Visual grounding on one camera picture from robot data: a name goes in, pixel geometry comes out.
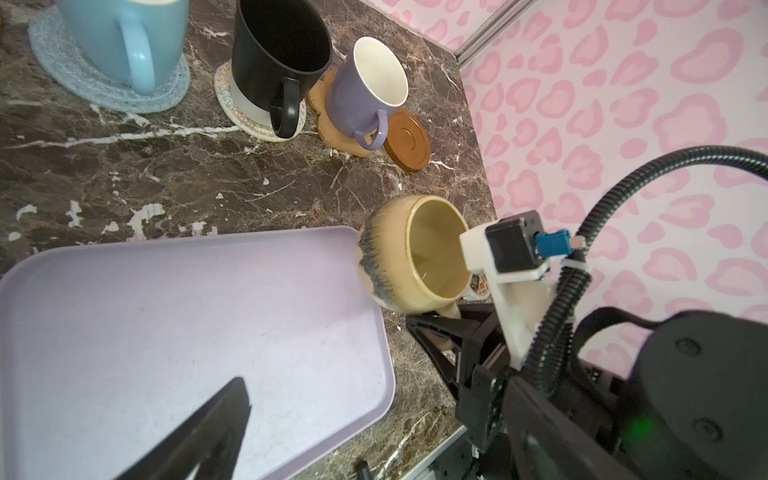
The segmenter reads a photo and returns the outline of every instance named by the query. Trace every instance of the tray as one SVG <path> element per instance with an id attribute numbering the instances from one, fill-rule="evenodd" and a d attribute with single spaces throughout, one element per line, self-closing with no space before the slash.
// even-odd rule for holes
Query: tray
<path id="1" fill-rule="evenodd" d="M 111 480 L 234 376 L 252 405 L 236 479 L 290 477 L 374 423 L 395 378 L 356 236 L 66 247 L 15 266 L 0 280 L 8 478 Z"/>

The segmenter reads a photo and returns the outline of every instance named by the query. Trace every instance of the light blue mug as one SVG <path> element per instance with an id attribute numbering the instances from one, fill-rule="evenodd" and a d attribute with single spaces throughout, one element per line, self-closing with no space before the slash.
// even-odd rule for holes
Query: light blue mug
<path id="1" fill-rule="evenodd" d="M 173 73 L 189 0 L 56 0 L 88 58 L 115 81 L 151 95 Z"/>

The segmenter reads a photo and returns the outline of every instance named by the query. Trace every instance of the beige mug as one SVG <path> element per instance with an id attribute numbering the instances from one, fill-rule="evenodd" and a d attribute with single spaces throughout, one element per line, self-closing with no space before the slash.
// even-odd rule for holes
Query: beige mug
<path id="1" fill-rule="evenodd" d="M 450 202 L 413 195 L 383 204 L 366 220 L 357 242 L 358 273 L 373 299 L 398 313 L 433 310 L 461 318 L 456 300 L 472 275 L 458 236 L 467 223 Z M 441 349 L 450 340 L 430 340 Z"/>

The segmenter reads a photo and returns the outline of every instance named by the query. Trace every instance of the brown marble countertop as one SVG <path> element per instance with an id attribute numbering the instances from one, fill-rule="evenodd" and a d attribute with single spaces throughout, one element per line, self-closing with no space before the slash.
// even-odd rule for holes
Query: brown marble countertop
<path id="1" fill-rule="evenodd" d="M 175 108 L 141 116 L 90 105 L 39 67 L 27 26 L 51 3 L 0 0 L 0 274 L 35 252 L 75 244 L 357 228 L 372 209 L 410 194 L 449 199 L 470 226 L 494 218 L 455 58 L 359 0 L 316 3 L 339 51 L 371 35 L 406 67 L 405 107 L 421 119 L 434 152 L 417 174 L 397 168 L 383 149 L 364 160 L 330 149 L 311 108 L 303 133 L 285 144 L 231 131 L 213 80 L 230 57 L 234 0 L 192 0 L 190 90 Z M 335 55 L 332 68 L 340 64 Z M 385 323 L 397 382 L 392 408 L 298 478 L 348 478 L 360 458 L 377 479 L 396 478 L 458 427 L 453 399 L 404 318 L 385 312 Z"/>

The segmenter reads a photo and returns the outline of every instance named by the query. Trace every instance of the blue mug handle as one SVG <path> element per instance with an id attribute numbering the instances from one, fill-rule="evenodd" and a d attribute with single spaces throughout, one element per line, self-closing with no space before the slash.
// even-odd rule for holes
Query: blue mug handle
<path id="1" fill-rule="evenodd" d="M 147 31 L 144 30 L 141 19 L 130 13 L 121 15 L 118 23 L 123 32 L 125 51 L 128 54 L 131 87 L 138 94 L 152 95 L 155 88 L 154 64 Z"/>
<path id="2" fill-rule="evenodd" d="M 382 145 L 384 145 L 384 140 L 386 140 L 386 133 L 389 129 L 389 118 L 386 116 L 386 112 L 384 110 L 377 110 L 376 116 L 379 118 L 379 128 L 376 130 L 376 136 L 373 138 L 373 141 L 370 144 L 362 132 L 355 132 L 357 143 L 360 144 L 360 147 L 363 147 L 366 150 L 378 150 L 382 147 Z"/>

